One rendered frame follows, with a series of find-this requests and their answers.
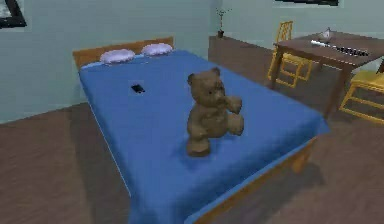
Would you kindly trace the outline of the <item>brown teddy bear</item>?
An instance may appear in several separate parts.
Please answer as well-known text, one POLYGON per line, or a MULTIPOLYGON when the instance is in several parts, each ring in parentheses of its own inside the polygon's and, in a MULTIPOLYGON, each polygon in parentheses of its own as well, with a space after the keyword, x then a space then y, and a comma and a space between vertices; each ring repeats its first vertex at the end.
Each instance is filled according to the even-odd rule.
POLYGON ((195 103, 187 121, 187 153, 193 157, 210 153, 210 139, 227 133, 241 136, 244 117, 240 114, 242 99, 228 96, 218 67, 191 73, 188 84, 195 103))

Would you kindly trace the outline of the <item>brown wooden table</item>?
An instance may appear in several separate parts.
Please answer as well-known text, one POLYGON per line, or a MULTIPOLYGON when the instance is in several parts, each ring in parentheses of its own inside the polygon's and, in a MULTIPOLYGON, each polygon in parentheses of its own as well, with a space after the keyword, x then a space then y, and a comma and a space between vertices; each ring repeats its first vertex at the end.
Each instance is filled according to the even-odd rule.
POLYGON ((293 54, 339 69, 338 79, 329 96, 327 106, 323 111, 323 116, 327 118, 337 107, 340 95, 344 89, 344 84, 349 80, 351 72, 356 68, 384 57, 384 39, 334 31, 333 37, 330 40, 331 45, 365 50, 369 53, 368 56, 350 56, 332 47, 321 47, 312 44, 311 41, 317 36, 318 34, 314 33, 275 43, 276 56, 272 64, 271 80, 268 87, 270 89, 275 88, 284 53, 293 54))

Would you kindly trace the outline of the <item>black framed window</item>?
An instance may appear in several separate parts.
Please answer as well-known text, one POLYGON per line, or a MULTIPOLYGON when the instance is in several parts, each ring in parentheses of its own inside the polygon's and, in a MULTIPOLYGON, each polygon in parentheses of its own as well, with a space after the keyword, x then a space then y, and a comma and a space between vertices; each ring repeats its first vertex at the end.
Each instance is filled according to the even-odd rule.
POLYGON ((281 2, 289 2, 296 4, 311 4, 336 7, 339 5, 339 0, 275 0, 281 2))

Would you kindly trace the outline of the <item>grey rounded object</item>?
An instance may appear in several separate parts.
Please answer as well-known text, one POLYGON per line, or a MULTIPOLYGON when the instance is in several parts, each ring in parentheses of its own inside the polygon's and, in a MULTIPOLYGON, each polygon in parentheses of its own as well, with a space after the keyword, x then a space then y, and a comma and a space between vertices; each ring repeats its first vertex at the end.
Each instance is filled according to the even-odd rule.
POLYGON ((332 34, 330 28, 327 28, 325 31, 318 34, 318 40, 320 42, 328 43, 332 39, 332 34))

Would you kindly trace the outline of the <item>black framed picture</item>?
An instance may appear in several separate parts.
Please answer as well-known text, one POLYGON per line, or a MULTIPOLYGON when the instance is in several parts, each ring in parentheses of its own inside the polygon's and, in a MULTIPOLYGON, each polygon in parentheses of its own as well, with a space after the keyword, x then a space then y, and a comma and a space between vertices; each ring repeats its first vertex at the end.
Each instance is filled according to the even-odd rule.
POLYGON ((0 29, 26 26, 27 23, 17 0, 0 0, 0 29))

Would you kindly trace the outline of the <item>thin potted house plant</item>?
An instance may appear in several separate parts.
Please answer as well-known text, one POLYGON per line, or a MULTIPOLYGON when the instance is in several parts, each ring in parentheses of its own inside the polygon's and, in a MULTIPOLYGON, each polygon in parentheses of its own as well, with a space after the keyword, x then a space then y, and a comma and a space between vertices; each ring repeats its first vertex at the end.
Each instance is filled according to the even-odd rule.
POLYGON ((219 17, 219 30, 217 32, 217 37, 218 38, 223 38, 224 36, 224 30, 223 30, 223 17, 225 14, 230 12, 232 9, 219 9, 216 8, 216 14, 219 17))

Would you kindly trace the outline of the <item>grey open laptop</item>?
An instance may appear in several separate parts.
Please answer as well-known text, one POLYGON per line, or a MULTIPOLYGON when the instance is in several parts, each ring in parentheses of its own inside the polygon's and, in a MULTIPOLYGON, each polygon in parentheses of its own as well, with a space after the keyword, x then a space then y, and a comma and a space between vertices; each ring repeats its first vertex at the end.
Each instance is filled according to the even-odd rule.
POLYGON ((350 56, 356 56, 356 57, 369 56, 369 52, 364 51, 364 50, 355 49, 355 48, 331 45, 329 43, 324 43, 324 42, 320 42, 320 41, 316 41, 316 40, 311 40, 310 43, 313 45, 321 46, 321 47, 331 48, 331 49, 334 49, 338 52, 341 52, 343 54, 350 55, 350 56))

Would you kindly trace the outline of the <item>blue wooden bed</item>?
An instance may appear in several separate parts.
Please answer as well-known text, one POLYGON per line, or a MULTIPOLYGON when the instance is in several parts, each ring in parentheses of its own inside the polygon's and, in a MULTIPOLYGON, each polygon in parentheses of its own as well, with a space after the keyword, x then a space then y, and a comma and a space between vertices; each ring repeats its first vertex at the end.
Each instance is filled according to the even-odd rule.
POLYGON ((171 38, 78 50, 73 58, 88 104, 130 196, 128 224, 207 224, 288 164, 300 171, 323 116, 186 50, 146 56, 144 46, 171 38), (128 49, 135 57, 104 64, 100 56, 128 49), (228 96, 242 99, 241 136, 210 139, 210 153, 187 153, 194 99, 191 73, 218 67, 228 96), (135 93, 140 84, 145 91, 135 93))

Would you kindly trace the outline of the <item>lilac pillow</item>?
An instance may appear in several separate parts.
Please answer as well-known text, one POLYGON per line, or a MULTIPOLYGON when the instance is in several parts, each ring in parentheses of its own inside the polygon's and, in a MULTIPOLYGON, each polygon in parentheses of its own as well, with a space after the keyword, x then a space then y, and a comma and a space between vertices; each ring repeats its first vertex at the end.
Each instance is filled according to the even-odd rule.
POLYGON ((149 44, 143 47, 141 53, 146 56, 156 56, 170 53, 173 47, 165 43, 149 44))
POLYGON ((128 49, 111 50, 100 56, 100 61, 104 64, 120 63, 130 61, 135 57, 135 53, 128 49))

